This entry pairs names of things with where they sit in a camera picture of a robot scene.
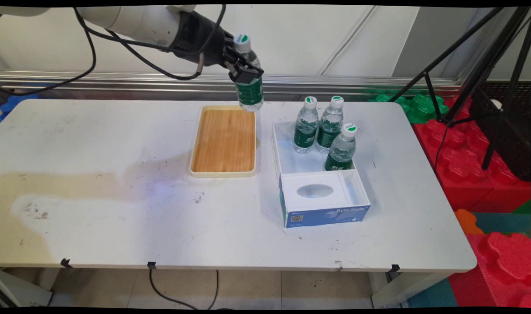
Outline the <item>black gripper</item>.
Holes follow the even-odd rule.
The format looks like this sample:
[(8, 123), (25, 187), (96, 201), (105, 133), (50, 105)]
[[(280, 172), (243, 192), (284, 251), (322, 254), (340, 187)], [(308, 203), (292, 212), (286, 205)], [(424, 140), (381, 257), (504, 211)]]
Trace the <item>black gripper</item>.
[(221, 28), (224, 15), (225, 11), (221, 11), (214, 22), (195, 11), (181, 11), (171, 49), (178, 58), (195, 63), (203, 54), (203, 66), (224, 65), (232, 82), (251, 84), (253, 80), (261, 79), (264, 71), (254, 65), (254, 51), (250, 44), (226, 46), (232, 35)]

